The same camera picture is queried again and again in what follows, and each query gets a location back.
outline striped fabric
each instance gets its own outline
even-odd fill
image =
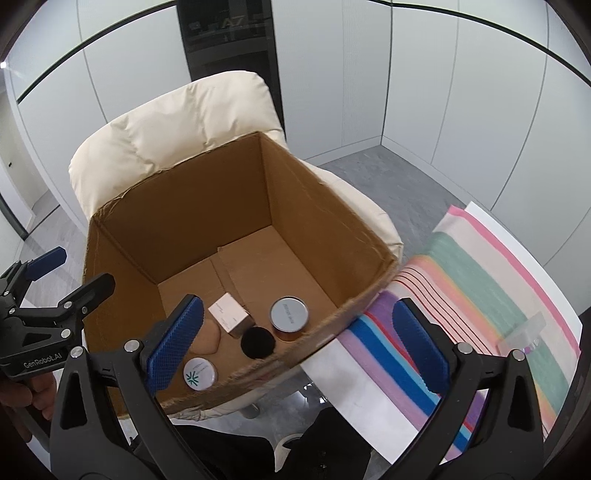
[[[580,351],[574,334],[544,290],[509,250],[472,215],[451,207],[425,251],[412,257],[339,341],[420,430],[439,397],[429,392],[392,327],[394,303],[410,297],[454,342],[499,355],[498,343],[535,315],[545,326],[527,354],[534,377],[544,436],[552,428],[573,379]],[[485,395],[478,392],[450,459],[462,451]]]

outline black round sponge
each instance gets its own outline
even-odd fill
[[[275,337],[263,327],[251,327],[240,340],[240,347],[248,358],[266,358],[275,350]]]

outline small white box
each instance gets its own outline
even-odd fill
[[[255,324],[250,314],[229,293],[222,295],[208,310],[220,326],[234,338],[240,338]]]

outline can lid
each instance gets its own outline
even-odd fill
[[[308,322],[308,307],[296,297],[283,297],[271,307],[271,323],[282,332],[302,330]]]
[[[185,364],[183,378],[192,389],[205,390],[215,383],[217,372],[209,360],[197,357]]]

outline blue gripper pad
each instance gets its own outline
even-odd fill
[[[417,315],[422,313],[420,311],[413,313],[404,300],[410,301],[403,299],[394,304],[392,310],[394,330],[417,366],[418,373],[427,388],[433,393],[444,394],[450,385],[449,363],[417,319]]]
[[[203,325],[203,302],[195,297],[173,321],[146,363],[146,386],[151,395],[170,384],[185,353]]]
[[[30,281],[37,281],[50,271],[55,270],[66,262],[66,251],[62,247],[55,247],[46,254],[31,260],[27,264],[25,278]]]

